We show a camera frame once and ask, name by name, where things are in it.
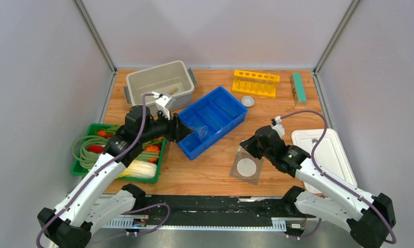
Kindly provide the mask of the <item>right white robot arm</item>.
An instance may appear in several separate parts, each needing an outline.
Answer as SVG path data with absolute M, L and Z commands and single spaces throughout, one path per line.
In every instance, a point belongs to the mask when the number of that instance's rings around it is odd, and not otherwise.
M 362 247 L 396 243 L 392 199 L 374 195 L 342 180 L 324 169 L 304 149 L 287 145 L 271 126 L 256 130 L 240 146 L 256 159 L 266 158 L 280 172 L 318 189 L 320 198 L 301 187 L 291 187 L 284 195 L 283 211 L 289 216 L 309 214 L 347 231 Z

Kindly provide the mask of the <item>clear glass test tube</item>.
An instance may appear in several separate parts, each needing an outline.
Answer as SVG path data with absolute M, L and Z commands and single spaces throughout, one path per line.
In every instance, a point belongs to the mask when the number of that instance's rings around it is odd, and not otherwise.
M 275 94 L 276 88 L 276 76 L 272 74 L 268 74 L 268 86 L 267 86 L 267 94 L 272 97 Z

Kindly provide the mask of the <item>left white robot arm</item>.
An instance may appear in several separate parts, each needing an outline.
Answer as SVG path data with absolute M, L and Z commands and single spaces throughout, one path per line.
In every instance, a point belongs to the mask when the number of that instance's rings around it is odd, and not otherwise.
M 127 184 L 105 203 L 94 206 L 104 190 L 143 151 L 143 144 L 159 137 L 178 143 L 193 133 L 178 114 L 160 110 L 157 118 L 145 105 L 137 105 L 125 116 L 124 124 L 104 147 L 91 170 L 76 188 L 54 208 L 43 208 L 37 215 L 41 230 L 36 238 L 46 236 L 59 247 L 86 247 L 92 236 L 105 224 L 125 212 L 140 214 L 145 210 L 144 191 Z

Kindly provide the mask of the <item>wooden test tube clamp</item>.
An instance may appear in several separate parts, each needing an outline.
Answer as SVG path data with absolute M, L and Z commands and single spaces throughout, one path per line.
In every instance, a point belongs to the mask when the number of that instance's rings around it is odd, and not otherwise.
M 170 90 L 170 91 L 169 91 L 169 94 L 170 94 L 170 95 L 173 95 L 173 94 L 175 94 L 178 90 L 179 90 L 179 88 L 178 88 L 178 87 L 174 87 L 172 90 Z

